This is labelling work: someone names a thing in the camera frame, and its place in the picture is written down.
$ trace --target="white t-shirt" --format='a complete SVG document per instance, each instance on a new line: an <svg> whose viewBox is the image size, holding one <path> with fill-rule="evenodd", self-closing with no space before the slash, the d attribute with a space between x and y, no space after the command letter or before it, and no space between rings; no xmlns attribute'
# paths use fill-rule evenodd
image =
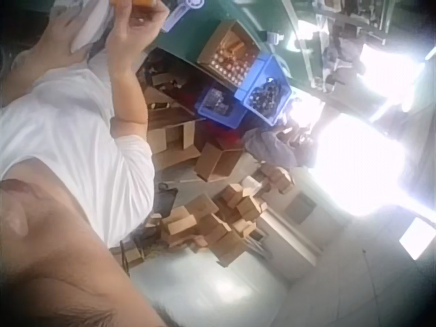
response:
<svg viewBox="0 0 436 327"><path fill-rule="evenodd" d="M0 178L36 158L77 199L108 247L117 246L153 207L150 146L114 140L110 90L89 69L57 69L32 92L0 109Z"/></svg>

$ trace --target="brown cardboard box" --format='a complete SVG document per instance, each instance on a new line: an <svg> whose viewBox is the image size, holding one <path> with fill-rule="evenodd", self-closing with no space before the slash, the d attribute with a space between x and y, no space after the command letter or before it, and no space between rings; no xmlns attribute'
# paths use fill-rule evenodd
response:
<svg viewBox="0 0 436 327"><path fill-rule="evenodd" d="M289 175L289 173L285 169L281 167L276 167L272 174L269 175L269 179L272 183L277 183L286 175Z"/></svg>
<svg viewBox="0 0 436 327"><path fill-rule="evenodd" d="M266 176L270 176L275 170L275 167L273 165L270 165L269 163L263 163L260 166L260 171L263 172Z"/></svg>
<svg viewBox="0 0 436 327"><path fill-rule="evenodd" d="M222 198L230 208L236 208L243 198L252 195L252 193L253 190L245 189L239 184L230 184L224 189Z"/></svg>
<svg viewBox="0 0 436 327"><path fill-rule="evenodd" d="M211 198L206 194L198 196L190 203L186 204L185 208L188 210L189 214L197 219L197 221L200 221L206 215L217 213L219 210L217 205L213 203Z"/></svg>
<svg viewBox="0 0 436 327"><path fill-rule="evenodd" d="M238 85L235 84L235 82L229 80L227 76L224 76L222 72L211 65L214 54L223 47L231 48L232 50L236 51L238 54L237 57L241 56L239 53L241 50L246 52L244 50L246 48L250 54L253 54L254 57L257 57L260 49L253 41L253 38L250 36L244 26L242 26L236 20L225 20L221 22L203 48L203 51L198 57L198 63L204 69L208 70L210 73L222 80L229 87L237 87Z"/></svg>
<svg viewBox="0 0 436 327"><path fill-rule="evenodd" d="M226 223L221 223L215 229L207 235L204 235L204 240L208 245L215 244L220 239L222 239L227 233L231 232L232 229Z"/></svg>
<svg viewBox="0 0 436 327"><path fill-rule="evenodd" d="M145 228L154 228L161 224L162 216L158 213L153 213L146 221Z"/></svg>
<svg viewBox="0 0 436 327"><path fill-rule="evenodd" d="M233 199L235 194L242 192L243 187L240 184L230 184L228 185L223 193L221 194L221 197L226 201L227 203Z"/></svg>
<svg viewBox="0 0 436 327"><path fill-rule="evenodd" d="M203 253L203 252L207 252L209 251L208 247L200 247L195 243L191 243L191 245L189 246L191 248L191 250L197 254L197 253Z"/></svg>
<svg viewBox="0 0 436 327"><path fill-rule="evenodd" d="M234 223L242 218L241 214L237 209L230 208L224 199L216 199L215 204L218 206L219 211L217 216L226 223Z"/></svg>
<svg viewBox="0 0 436 327"><path fill-rule="evenodd" d="M167 149L166 132L164 129L154 129L147 132L147 142L152 154L164 152Z"/></svg>
<svg viewBox="0 0 436 327"><path fill-rule="evenodd" d="M238 243L235 245L235 247L221 256L219 258L219 263L224 267L227 268L232 262L234 262L236 259L238 259L246 250L248 249L248 246L244 243Z"/></svg>
<svg viewBox="0 0 436 327"><path fill-rule="evenodd" d="M228 224L214 214L203 217L198 223L198 230L209 245L216 243L220 238L232 231Z"/></svg>
<svg viewBox="0 0 436 327"><path fill-rule="evenodd" d="M178 233L177 235L170 235L165 230L161 231L161 239L163 242L168 243L169 248L176 247L178 245L183 244L184 242L187 242L188 240L192 240L196 237L196 227L189 228L187 230L184 230L181 233Z"/></svg>
<svg viewBox="0 0 436 327"><path fill-rule="evenodd" d="M252 221L246 221L244 219L240 219L233 223L232 227L243 239L246 239L248 236L250 236L250 234L257 228L256 223L253 223Z"/></svg>
<svg viewBox="0 0 436 327"><path fill-rule="evenodd" d="M167 218L162 219L162 223L164 225L168 225L169 223L174 223L182 218L186 218L190 215L189 211L184 206L179 206L171 210L171 214Z"/></svg>
<svg viewBox="0 0 436 327"><path fill-rule="evenodd" d="M235 231L227 233L215 244L209 246L223 266L228 266L245 250L244 241Z"/></svg>
<svg viewBox="0 0 436 327"><path fill-rule="evenodd" d="M198 231L201 235L207 235L210 234L218 225L221 225L222 223L223 221L220 220L220 218L211 213L210 215L204 216L198 222Z"/></svg>
<svg viewBox="0 0 436 327"><path fill-rule="evenodd" d="M196 246L198 247L207 247L208 244L206 242L206 240L204 239L203 235L198 235L196 237L194 237L193 242Z"/></svg>
<svg viewBox="0 0 436 327"><path fill-rule="evenodd" d="M255 221L266 208L265 203L260 204L253 196L247 196L237 206L239 213L246 221Z"/></svg>
<svg viewBox="0 0 436 327"><path fill-rule="evenodd" d="M125 251L125 257L127 259L127 262L133 262L138 259L143 259L141 256L141 253L139 252L137 247L134 247L133 249L128 249Z"/></svg>
<svg viewBox="0 0 436 327"><path fill-rule="evenodd" d="M250 211L257 211L259 215L262 213L259 202L253 196L247 196L236 207L241 215L244 215Z"/></svg>
<svg viewBox="0 0 436 327"><path fill-rule="evenodd" d="M148 136L156 171L200 156L193 144L197 120L181 106L149 112Z"/></svg>
<svg viewBox="0 0 436 327"><path fill-rule="evenodd" d="M170 235L176 235L184 230L194 227L195 225L197 225L196 218L193 215L189 215L188 217L169 223L166 227Z"/></svg>
<svg viewBox="0 0 436 327"><path fill-rule="evenodd" d="M163 228L170 235L175 235L197 224L196 218L190 215L184 206L174 208L168 218L161 220Z"/></svg>
<svg viewBox="0 0 436 327"><path fill-rule="evenodd" d="M294 187L294 181L289 174L284 174L281 179L274 184L281 194L289 193Z"/></svg>
<svg viewBox="0 0 436 327"><path fill-rule="evenodd" d="M231 175L242 154L242 149L221 149L217 145L206 143L195 171L207 182L225 179Z"/></svg>

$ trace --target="hand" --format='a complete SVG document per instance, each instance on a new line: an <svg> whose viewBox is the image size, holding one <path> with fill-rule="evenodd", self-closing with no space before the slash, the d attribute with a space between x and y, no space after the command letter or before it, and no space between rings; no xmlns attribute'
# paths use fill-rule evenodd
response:
<svg viewBox="0 0 436 327"><path fill-rule="evenodd" d="M61 14L52 13L39 42L23 56L22 62L11 70L5 79L3 97L0 97L3 103L0 103L0 107L26 94L33 83L48 70L67 67L85 60L91 46L71 53L71 45L96 3L97 1L90 1L81 13L79 7L73 7Z"/></svg>
<svg viewBox="0 0 436 327"><path fill-rule="evenodd" d="M29 55L33 71L44 75L48 70L62 68L84 61L91 45L71 52L71 45L87 21L97 1L90 1L80 12L80 7L71 7L61 14L53 12L44 34Z"/></svg>
<svg viewBox="0 0 436 327"><path fill-rule="evenodd" d="M140 53L159 34L168 14L168 8L160 0L155 7L135 11L133 15L131 0L117 2L114 29L106 42L111 76L131 70Z"/></svg>

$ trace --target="blue bin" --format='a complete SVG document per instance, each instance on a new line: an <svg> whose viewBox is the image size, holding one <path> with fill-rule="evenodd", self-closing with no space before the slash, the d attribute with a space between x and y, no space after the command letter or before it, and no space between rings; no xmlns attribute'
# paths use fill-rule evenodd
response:
<svg viewBox="0 0 436 327"><path fill-rule="evenodd" d="M261 87L267 82L269 78L274 78L278 80L281 85L281 100L277 106L276 113L274 116L265 117L263 114L258 112L255 108L250 106L250 95L253 93L254 89ZM243 84L235 93L235 98L242 102L244 107L248 110L254 112L264 121L266 121L270 126L274 126L277 120L281 117L283 110L286 108L287 104L292 95L292 90L282 68L279 65L277 59L268 53L261 53L255 60L254 64L245 78Z"/></svg>
<svg viewBox="0 0 436 327"><path fill-rule="evenodd" d="M213 89L217 89L222 93L228 94L228 98L230 98L230 100L228 100L227 103L230 102L228 104L231 108L231 112L228 116L219 114L218 112L210 110L205 106L207 96ZM198 114L232 129L238 128L248 110L237 99L229 95L229 93L230 91L219 83L214 83L211 87L205 88L195 105Z"/></svg>

